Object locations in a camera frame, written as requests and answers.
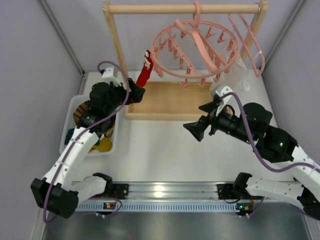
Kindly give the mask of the red sock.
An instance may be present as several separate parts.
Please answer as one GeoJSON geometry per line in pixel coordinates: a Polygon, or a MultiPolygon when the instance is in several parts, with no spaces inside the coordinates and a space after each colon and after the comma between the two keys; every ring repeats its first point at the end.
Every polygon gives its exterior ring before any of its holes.
{"type": "Polygon", "coordinates": [[[143,57],[143,67],[136,81],[137,86],[144,87],[146,85],[153,70],[153,66],[154,63],[151,58],[151,52],[149,50],[146,50],[143,57]]]}

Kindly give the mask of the pink round clip hanger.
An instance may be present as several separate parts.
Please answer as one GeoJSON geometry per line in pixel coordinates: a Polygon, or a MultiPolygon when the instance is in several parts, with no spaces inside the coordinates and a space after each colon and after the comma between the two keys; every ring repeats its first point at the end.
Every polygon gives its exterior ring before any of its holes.
{"type": "Polygon", "coordinates": [[[196,12],[192,19],[176,19],[155,37],[149,54],[154,72],[183,79],[206,80],[219,83],[224,74],[230,73],[238,56],[239,44],[235,34],[225,26],[201,18],[201,4],[193,3],[196,12]]]}

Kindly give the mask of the teal sock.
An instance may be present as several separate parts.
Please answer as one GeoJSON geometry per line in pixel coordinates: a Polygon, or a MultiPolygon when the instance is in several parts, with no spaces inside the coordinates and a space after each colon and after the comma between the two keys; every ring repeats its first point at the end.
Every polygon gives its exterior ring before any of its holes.
{"type": "Polygon", "coordinates": [[[64,145],[67,145],[69,143],[69,141],[71,140],[73,134],[74,134],[74,128],[70,128],[67,130],[66,135],[65,135],[65,139],[64,139],[64,145]]]}

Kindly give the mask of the brown striped sock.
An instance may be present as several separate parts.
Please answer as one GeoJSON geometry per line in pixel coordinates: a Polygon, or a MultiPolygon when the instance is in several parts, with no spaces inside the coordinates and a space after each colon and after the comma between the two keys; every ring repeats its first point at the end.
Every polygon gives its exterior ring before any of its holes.
{"type": "Polygon", "coordinates": [[[85,101],[85,102],[83,102],[83,103],[81,103],[81,104],[75,109],[75,111],[74,111],[73,114],[72,114],[72,117],[73,117],[73,120],[74,120],[76,126],[78,125],[81,116],[82,116],[85,112],[87,112],[89,109],[90,109],[90,103],[89,103],[88,100],[85,101]]]}

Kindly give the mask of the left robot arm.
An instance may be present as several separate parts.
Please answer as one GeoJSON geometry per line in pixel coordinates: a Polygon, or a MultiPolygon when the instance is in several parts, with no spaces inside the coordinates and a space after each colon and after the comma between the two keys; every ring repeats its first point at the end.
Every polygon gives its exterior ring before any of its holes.
{"type": "Polygon", "coordinates": [[[116,114],[126,105],[140,103],[145,91],[131,78],[121,84],[98,82],[92,86],[87,108],[62,154],[41,179],[35,178],[30,185],[44,213],[68,219],[80,203],[95,196],[110,196],[113,180],[108,175],[97,172],[76,184],[73,179],[89,151],[114,125],[116,114]]]}

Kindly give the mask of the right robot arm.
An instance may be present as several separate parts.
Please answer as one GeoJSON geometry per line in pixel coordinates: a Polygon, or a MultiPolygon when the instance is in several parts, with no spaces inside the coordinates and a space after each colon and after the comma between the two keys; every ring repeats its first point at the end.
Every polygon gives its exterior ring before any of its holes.
{"type": "Polygon", "coordinates": [[[284,183],[256,177],[251,173],[237,175],[230,189],[230,195],[237,199],[262,197],[286,202],[306,215],[320,218],[320,166],[312,161],[297,140],[285,130],[271,126],[272,113],[254,102],[240,105],[240,116],[229,114],[225,109],[218,112],[215,102],[199,107],[207,112],[196,122],[183,124],[198,142],[221,131],[252,146],[262,163],[273,164],[274,173],[289,173],[294,182],[284,183]]]}

